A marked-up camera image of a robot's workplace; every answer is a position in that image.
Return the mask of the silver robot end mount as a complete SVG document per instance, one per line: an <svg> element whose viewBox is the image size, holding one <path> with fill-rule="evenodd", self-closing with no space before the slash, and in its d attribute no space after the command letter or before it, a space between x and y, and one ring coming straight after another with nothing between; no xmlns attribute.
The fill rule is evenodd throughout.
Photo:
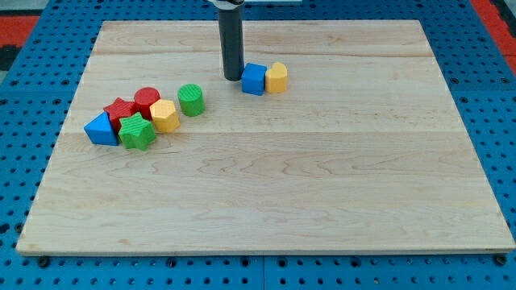
<svg viewBox="0 0 516 290"><path fill-rule="evenodd" d="M244 0L208 0L218 9L235 9L244 4Z"/></svg>

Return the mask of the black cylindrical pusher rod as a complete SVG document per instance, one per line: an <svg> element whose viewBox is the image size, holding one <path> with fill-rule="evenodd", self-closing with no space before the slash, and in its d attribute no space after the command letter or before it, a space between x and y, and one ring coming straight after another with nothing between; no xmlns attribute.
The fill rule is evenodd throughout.
<svg viewBox="0 0 516 290"><path fill-rule="evenodd" d="M239 81L243 73L242 2L218 2L218 28L223 57L223 74Z"/></svg>

